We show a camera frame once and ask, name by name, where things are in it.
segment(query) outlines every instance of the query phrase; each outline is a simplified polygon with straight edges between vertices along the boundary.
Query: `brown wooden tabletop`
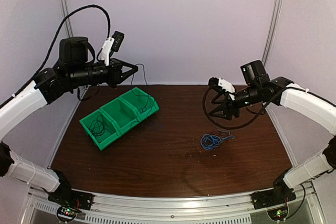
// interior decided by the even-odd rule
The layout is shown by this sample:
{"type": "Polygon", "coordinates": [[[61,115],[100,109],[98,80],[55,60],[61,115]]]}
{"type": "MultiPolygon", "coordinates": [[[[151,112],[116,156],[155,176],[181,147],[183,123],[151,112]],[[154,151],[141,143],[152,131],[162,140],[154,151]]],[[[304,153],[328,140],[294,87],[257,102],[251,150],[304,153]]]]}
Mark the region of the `brown wooden tabletop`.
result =
{"type": "MultiPolygon", "coordinates": [[[[96,88],[91,87],[86,96],[96,88]]],[[[79,105],[52,164],[74,189],[144,197],[224,195],[271,187],[291,167],[267,114],[232,131],[234,140],[206,151],[200,145],[204,134],[225,136],[203,113],[206,86],[139,88],[156,99],[160,110],[103,151],[79,120],[131,87],[101,87],[97,96],[79,105]]],[[[234,126],[252,116],[242,109],[238,119],[217,121],[234,126]]]]}

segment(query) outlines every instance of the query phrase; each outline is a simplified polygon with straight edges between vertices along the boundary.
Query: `light purple wall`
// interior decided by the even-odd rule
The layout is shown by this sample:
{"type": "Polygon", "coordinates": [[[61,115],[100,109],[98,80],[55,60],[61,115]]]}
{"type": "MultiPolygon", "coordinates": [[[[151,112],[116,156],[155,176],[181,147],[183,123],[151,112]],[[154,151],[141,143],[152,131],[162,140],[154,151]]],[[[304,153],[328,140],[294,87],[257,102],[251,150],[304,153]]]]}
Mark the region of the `light purple wall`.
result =
{"type": "MultiPolygon", "coordinates": [[[[206,84],[219,76],[244,83],[239,66],[260,59],[274,0],[68,0],[69,8],[99,4],[112,31],[125,33],[116,58],[146,65],[150,84],[206,84]]],[[[106,20],[88,10],[72,19],[98,50],[106,20]]],[[[135,82],[143,83],[142,74],[135,82]]]]}
{"type": "MultiPolygon", "coordinates": [[[[272,78],[284,76],[336,103],[336,0],[283,0],[266,65],[272,78]]],[[[296,112],[273,106],[297,162],[324,148],[331,135],[296,112]]],[[[336,223],[336,172],[314,181],[329,224],[336,223]]]]}
{"type": "MultiPolygon", "coordinates": [[[[59,0],[0,0],[0,103],[20,88],[43,61],[62,16],[59,0]]],[[[58,57],[55,44],[48,67],[58,57]]],[[[26,119],[4,142],[24,158],[46,166],[76,96],[65,95],[26,119]]],[[[28,187],[0,178],[1,223],[17,223],[28,187]]]]}

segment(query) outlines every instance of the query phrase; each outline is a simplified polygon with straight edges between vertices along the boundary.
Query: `green storage tray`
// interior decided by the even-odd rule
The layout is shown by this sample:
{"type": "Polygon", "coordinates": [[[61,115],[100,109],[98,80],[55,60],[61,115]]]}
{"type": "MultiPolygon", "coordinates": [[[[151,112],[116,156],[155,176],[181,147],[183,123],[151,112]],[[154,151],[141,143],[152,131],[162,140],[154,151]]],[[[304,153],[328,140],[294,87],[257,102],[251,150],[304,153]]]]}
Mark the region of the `green storage tray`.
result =
{"type": "Polygon", "coordinates": [[[102,151],[158,110],[159,106],[152,96],[139,88],[134,88],[87,115],[79,122],[86,134],[102,151]],[[102,127],[104,128],[102,134],[95,136],[93,132],[100,132],[102,127]]]}
{"type": "Polygon", "coordinates": [[[155,99],[139,88],[134,88],[125,94],[122,94],[119,98],[123,99],[125,103],[136,110],[139,121],[145,120],[159,110],[159,106],[155,99]]]}

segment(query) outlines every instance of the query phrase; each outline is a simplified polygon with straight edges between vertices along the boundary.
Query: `tangled blue wire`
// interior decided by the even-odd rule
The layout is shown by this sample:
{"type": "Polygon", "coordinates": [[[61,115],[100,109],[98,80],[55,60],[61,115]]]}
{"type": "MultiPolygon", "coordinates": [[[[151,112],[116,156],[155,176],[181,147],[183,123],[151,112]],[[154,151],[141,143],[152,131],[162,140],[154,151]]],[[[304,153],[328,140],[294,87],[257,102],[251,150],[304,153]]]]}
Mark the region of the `tangled blue wire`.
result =
{"type": "Polygon", "coordinates": [[[226,133],[227,136],[226,137],[220,137],[220,136],[210,135],[210,134],[203,135],[203,137],[201,139],[201,146],[203,147],[203,149],[212,150],[213,148],[219,147],[224,140],[226,140],[228,138],[232,138],[232,139],[236,138],[235,136],[231,135],[230,131],[222,131],[220,129],[218,129],[218,130],[221,133],[226,133]]]}

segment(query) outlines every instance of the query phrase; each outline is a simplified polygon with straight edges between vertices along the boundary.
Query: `white cable tie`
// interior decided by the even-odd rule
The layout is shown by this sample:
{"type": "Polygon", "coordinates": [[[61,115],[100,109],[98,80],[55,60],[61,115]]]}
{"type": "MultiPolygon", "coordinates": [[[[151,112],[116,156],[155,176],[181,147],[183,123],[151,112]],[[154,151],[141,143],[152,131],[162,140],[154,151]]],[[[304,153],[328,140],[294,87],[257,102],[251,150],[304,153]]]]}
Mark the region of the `white cable tie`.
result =
{"type": "Polygon", "coordinates": [[[31,162],[31,165],[33,166],[34,173],[33,173],[32,177],[30,178],[30,180],[28,180],[28,181],[27,181],[27,185],[29,185],[29,184],[30,184],[30,182],[33,180],[33,178],[34,178],[34,177],[35,177],[35,175],[36,175],[36,167],[35,167],[34,163],[33,163],[33,162],[31,162]]]}

